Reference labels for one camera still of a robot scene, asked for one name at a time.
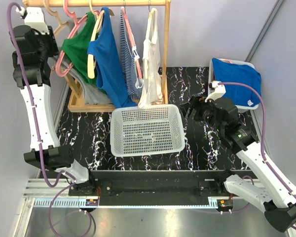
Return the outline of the grey tank top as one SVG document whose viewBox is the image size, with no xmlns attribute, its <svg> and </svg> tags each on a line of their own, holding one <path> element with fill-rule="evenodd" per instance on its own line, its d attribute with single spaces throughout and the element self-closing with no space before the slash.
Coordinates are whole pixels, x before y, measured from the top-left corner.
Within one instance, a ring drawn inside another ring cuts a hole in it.
<svg viewBox="0 0 296 237">
<path fill-rule="evenodd" d="M 72 68 L 69 74 L 74 77 L 82 87 L 82 95 L 86 105 L 111 105 L 110 98 L 103 93 L 97 86 L 87 84 L 81 75 Z"/>
</svg>

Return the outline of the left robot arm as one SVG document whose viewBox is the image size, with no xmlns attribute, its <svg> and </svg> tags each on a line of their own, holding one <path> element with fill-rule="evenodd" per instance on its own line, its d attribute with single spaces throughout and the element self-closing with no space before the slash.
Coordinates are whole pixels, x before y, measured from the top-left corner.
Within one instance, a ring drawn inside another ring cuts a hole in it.
<svg viewBox="0 0 296 237">
<path fill-rule="evenodd" d="M 90 196 L 97 184 L 92 172 L 73 156 L 70 145 L 60 145 L 50 108 L 50 73 L 48 59 L 59 54 L 53 29 L 39 7 L 21 7 L 11 3 L 7 10 L 12 53 L 13 78 L 24 99 L 31 132 L 26 163 L 45 174 L 54 171 L 73 183 L 72 189 Z"/>
</svg>

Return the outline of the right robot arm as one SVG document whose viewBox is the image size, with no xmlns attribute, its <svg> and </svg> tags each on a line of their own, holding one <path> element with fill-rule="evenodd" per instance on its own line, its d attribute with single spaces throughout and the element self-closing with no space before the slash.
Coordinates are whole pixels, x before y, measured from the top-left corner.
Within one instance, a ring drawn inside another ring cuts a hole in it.
<svg viewBox="0 0 296 237">
<path fill-rule="evenodd" d="M 279 232 L 292 228 L 296 223 L 296 185 L 265 153 L 251 129 L 242 124 L 233 101 L 193 96 L 179 108 L 185 118 L 192 116 L 194 121 L 211 125 L 223 145 L 249 166 L 265 188 L 262 190 L 234 172 L 225 171 L 215 180 L 215 192 L 220 196 L 235 194 L 246 200 L 258 208 Z"/>
</svg>

